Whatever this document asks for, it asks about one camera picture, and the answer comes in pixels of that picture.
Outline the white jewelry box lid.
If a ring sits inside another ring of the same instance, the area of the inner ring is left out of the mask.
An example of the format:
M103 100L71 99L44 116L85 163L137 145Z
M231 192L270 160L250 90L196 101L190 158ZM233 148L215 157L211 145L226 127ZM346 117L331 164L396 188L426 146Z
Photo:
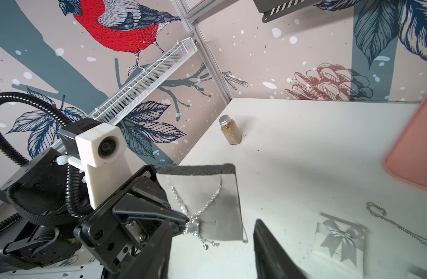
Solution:
M368 228L321 213L316 223L311 261L318 279L363 279Z

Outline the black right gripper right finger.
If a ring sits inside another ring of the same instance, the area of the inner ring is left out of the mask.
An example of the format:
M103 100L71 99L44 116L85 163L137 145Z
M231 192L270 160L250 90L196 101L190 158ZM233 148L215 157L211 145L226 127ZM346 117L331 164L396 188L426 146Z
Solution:
M258 279L306 279L260 219L255 222L253 239Z

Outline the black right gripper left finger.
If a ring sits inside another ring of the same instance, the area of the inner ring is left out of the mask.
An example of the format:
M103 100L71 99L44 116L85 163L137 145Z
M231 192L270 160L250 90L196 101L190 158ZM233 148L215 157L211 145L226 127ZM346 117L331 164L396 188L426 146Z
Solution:
M172 226L163 222L144 249L121 269L120 279L167 279Z

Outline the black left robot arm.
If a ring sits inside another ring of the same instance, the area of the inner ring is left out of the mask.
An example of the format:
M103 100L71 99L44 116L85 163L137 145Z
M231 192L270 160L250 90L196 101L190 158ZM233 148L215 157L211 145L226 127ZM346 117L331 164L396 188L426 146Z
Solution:
M24 158L0 132L0 150L20 168L0 189L15 214L0 222L0 274L48 267L86 248L103 277L165 279L172 237L186 218L170 208L152 165L132 173L116 126L73 122L55 105L23 93L0 93L0 106L24 103L52 118L66 151Z

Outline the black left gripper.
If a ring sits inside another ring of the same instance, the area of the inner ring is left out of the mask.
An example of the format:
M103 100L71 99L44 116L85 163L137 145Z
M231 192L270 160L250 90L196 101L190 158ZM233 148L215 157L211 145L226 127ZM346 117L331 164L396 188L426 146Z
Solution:
M160 225L169 220L175 230L189 221L169 209L152 165L143 166L74 229L74 236L108 274L119 274L121 263L145 247Z

